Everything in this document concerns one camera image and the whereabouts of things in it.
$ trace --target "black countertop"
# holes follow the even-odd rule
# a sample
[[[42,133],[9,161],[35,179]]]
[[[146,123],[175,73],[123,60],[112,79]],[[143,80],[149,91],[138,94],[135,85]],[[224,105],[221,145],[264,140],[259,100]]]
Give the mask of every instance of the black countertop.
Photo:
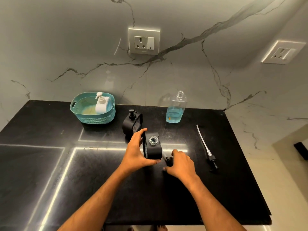
[[[28,101],[0,133],[0,230],[56,230],[119,166],[129,109],[160,134],[163,151],[186,151],[196,172],[243,225],[271,224],[270,212],[222,110],[190,109],[178,124],[165,107],[116,105],[106,125],[82,125],[68,102]],[[196,124],[217,158],[209,172]],[[106,224],[202,224],[188,190],[162,171],[165,162],[134,172],[119,188]]]

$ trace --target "black soap dispenser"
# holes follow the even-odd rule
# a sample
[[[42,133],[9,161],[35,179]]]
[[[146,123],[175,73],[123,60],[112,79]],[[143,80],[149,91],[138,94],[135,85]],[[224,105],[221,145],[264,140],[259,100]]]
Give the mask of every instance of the black soap dispenser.
[[[130,109],[129,115],[125,118],[122,124],[123,133],[127,136],[132,136],[135,132],[141,129],[142,121],[142,113]]]

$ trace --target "blue liquid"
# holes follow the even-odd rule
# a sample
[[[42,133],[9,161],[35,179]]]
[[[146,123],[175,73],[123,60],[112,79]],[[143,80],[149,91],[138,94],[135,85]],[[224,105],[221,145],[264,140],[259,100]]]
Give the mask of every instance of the blue liquid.
[[[166,122],[178,123],[183,116],[183,109],[175,106],[170,106],[166,113]]]

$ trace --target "hand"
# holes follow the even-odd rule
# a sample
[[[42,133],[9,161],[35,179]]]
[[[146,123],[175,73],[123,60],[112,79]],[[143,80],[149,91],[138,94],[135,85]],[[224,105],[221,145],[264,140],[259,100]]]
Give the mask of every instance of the hand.
[[[154,165],[160,162],[160,159],[146,159],[140,151],[140,145],[142,144],[141,136],[147,128],[141,129],[134,133],[129,141],[126,152],[122,159],[119,168],[123,169],[127,173],[132,173],[142,167]]]
[[[171,155],[173,156],[173,166],[164,167],[168,174],[180,179],[186,187],[199,178],[196,174],[195,164],[188,155],[176,149],[172,151]]]

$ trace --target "teal basket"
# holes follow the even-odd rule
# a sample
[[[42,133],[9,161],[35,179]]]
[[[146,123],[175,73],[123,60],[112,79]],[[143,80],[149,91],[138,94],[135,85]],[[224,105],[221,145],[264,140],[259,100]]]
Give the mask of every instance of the teal basket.
[[[76,96],[71,102],[70,109],[75,114],[75,116],[82,122],[86,124],[107,124],[111,122],[115,117],[115,99],[113,95],[109,93],[104,93],[103,96],[109,96],[109,101],[107,105],[112,108],[103,114],[93,114],[95,113],[95,105],[97,103],[96,92],[84,92]],[[91,114],[85,114],[85,111],[90,111]]]

